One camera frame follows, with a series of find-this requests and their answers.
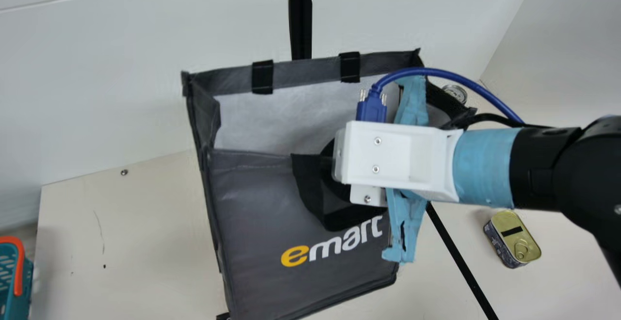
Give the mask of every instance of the teal basket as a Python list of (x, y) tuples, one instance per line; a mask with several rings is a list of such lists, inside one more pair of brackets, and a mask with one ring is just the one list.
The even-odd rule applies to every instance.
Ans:
[(0, 320), (28, 319), (32, 285), (33, 263), (25, 258), (22, 242), (0, 237)]

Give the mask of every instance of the black pole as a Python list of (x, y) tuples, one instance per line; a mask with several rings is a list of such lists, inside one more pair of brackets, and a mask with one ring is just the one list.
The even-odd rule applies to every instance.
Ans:
[(310, 59), (312, 49), (312, 1), (289, 0), (291, 59)]

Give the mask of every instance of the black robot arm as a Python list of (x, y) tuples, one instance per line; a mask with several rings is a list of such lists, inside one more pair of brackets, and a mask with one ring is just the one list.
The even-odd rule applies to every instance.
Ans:
[(559, 211), (591, 232), (621, 285), (621, 116), (587, 128), (522, 128), (511, 150), (517, 208)]

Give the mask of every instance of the black cable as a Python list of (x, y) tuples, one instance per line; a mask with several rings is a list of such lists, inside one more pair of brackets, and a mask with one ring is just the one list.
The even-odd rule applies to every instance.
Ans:
[(462, 119), (451, 120), (448, 123), (444, 124), (441, 129), (468, 128), (474, 124), (482, 123), (484, 121), (491, 121), (493, 123), (503, 124), (510, 128), (550, 128), (548, 126), (519, 123), (517, 121), (507, 119), (504, 116), (484, 112), (482, 114), (466, 116)]
[(448, 252), (450, 252), (453, 260), (455, 261), (455, 264), (457, 264), (457, 267), (459, 268), (459, 271), (466, 280), (466, 283), (468, 283), (470, 291), (472, 291), (472, 294), (474, 294), (477, 302), (479, 302), (479, 306), (481, 306), (481, 309), (483, 309), (483, 313), (485, 313), (485, 316), (488, 317), (488, 320), (498, 320), (498, 316), (496, 316), (496, 313), (494, 312), (494, 309), (492, 309), (490, 302), (488, 302), (488, 299), (479, 287), (479, 284), (476, 282), (474, 275), (472, 275), (470, 268), (468, 268), (468, 265), (466, 265), (466, 261), (459, 253), (457, 246), (453, 242), (453, 239), (451, 239), (448, 231), (446, 231), (446, 227), (444, 227), (444, 224), (442, 224), (440, 217), (438, 216), (437, 212), (435, 211), (433, 205), (431, 205), (430, 202), (427, 203), (426, 212), (429, 215), (429, 218), (431, 219), (433, 225), (435, 226), (435, 229), (438, 231), (438, 234), (442, 238), (444, 245), (446, 245)]

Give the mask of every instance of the can pull tab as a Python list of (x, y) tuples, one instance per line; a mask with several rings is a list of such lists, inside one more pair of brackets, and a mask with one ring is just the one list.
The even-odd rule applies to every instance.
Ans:
[(528, 242), (524, 239), (520, 239), (515, 243), (515, 258), (523, 260), (528, 254)]

